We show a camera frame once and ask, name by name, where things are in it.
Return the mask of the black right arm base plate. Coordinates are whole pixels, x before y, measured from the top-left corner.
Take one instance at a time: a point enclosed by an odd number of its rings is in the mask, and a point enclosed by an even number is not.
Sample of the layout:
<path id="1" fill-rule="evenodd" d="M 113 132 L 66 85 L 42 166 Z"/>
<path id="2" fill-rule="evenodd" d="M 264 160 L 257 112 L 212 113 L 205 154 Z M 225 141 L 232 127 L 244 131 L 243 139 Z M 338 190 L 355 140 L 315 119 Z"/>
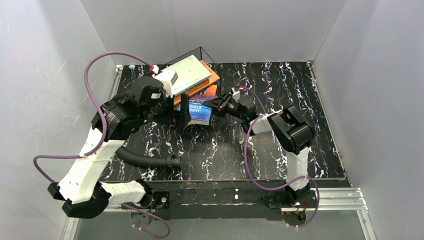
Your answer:
<path id="1" fill-rule="evenodd" d="M 307 185 L 304 188 L 293 190 L 290 187 L 278 191 L 267 191 L 260 197 L 270 209 L 288 208 L 285 214 L 303 214 L 307 208 L 315 209 L 320 205 L 320 198 L 315 190 Z"/>

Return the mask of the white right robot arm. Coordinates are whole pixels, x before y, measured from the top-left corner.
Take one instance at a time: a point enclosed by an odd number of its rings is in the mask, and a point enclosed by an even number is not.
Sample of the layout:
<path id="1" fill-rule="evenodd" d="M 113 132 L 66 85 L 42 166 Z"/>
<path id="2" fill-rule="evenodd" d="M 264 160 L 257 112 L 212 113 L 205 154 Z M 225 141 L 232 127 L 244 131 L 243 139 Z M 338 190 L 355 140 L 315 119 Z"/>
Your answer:
<path id="1" fill-rule="evenodd" d="M 253 177 L 249 162 L 244 160 L 245 171 L 254 185 L 268 192 L 283 191 L 285 201 L 295 204 L 302 201 L 310 192 L 308 175 L 308 156 L 312 142 L 316 136 L 314 127 L 295 106 L 269 112 L 264 110 L 258 114 L 256 103 L 260 102 L 256 93 L 240 93 L 244 87 L 232 88 L 214 99 L 203 104 L 211 108 L 212 114 L 223 118 L 231 115 L 241 120 L 240 125 L 246 137 L 244 140 L 243 156 L 247 158 L 249 137 L 272 132 L 277 137 L 280 146 L 285 151 L 287 161 L 286 183 L 277 187 L 265 187 Z"/>

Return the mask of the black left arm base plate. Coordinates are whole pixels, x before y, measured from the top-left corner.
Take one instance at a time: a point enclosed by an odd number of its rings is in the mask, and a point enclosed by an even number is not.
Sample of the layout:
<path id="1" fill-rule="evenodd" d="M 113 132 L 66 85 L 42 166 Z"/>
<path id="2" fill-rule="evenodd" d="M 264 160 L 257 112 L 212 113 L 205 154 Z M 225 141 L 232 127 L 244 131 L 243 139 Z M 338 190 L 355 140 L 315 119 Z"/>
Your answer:
<path id="1" fill-rule="evenodd" d="M 169 191 L 150 191 L 145 194 L 143 206 L 151 210 L 168 209 L 170 206 Z"/>

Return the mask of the pale green file folder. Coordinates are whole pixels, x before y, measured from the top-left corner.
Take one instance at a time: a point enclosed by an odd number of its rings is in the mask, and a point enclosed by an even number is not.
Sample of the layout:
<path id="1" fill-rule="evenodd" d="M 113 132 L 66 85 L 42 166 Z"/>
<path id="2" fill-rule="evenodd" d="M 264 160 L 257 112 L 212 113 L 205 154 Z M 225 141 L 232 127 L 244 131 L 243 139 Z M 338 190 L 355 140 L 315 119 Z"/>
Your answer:
<path id="1" fill-rule="evenodd" d="M 176 78 L 171 80 L 170 94 L 172 96 L 177 96 L 212 76 L 193 54 L 164 68 L 161 72 L 176 74 Z"/>

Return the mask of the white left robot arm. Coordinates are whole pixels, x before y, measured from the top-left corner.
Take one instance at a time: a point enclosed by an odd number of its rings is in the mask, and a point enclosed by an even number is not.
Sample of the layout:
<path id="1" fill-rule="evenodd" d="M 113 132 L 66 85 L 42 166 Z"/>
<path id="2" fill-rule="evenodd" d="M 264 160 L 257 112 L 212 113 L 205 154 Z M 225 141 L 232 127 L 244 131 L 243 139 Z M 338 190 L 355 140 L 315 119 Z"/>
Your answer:
<path id="1" fill-rule="evenodd" d="M 125 93 L 116 94 L 100 106 L 92 120 L 86 142 L 65 177 L 48 186 L 54 199 L 62 200 L 68 217 L 92 219 L 107 207 L 139 203 L 148 186 L 143 180 L 106 183 L 100 175 L 113 154 L 142 125 L 155 122 L 186 127 L 191 117 L 188 95 L 181 97 L 181 108 L 175 109 L 173 90 L 178 74 L 164 69 L 153 76 L 135 79 Z"/>

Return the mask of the blue Jane Eyre book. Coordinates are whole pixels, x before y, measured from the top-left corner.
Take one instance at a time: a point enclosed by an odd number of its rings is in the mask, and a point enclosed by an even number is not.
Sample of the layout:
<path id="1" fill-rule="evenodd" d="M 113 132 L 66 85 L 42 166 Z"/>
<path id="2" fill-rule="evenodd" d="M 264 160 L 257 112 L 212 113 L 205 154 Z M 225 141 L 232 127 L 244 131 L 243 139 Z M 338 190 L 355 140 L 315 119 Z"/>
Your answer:
<path id="1" fill-rule="evenodd" d="M 216 97 L 217 89 L 216 84 L 210 85 L 189 99 L 188 110 L 191 120 L 188 125 L 210 125 L 212 109 L 204 105 L 204 102 L 213 100 Z"/>

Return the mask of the orange green treehouse book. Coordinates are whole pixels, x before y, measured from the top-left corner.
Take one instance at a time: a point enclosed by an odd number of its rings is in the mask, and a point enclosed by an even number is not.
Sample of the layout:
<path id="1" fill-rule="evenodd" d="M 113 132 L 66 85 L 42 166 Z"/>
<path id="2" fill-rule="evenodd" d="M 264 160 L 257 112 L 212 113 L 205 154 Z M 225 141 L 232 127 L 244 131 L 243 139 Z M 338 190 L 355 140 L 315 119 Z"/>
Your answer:
<path id="1" fill-rule="evenodd" d="M 176 95 L 174 97 L 174 104 L 176 105 L 176 104 L 181 102 L 182 94 L 188 94 L 189 97 L 193 96 L 196 93 L 200 92 L 201 90 L 205 89 L 207 86 L 212 85 L 213 83 L 214 83 L 213 81 L 207 79 L 207 80 L 204 80 L 203 82 L 199 83 L 198 85 L 182 92 L 181 94 Z"/>

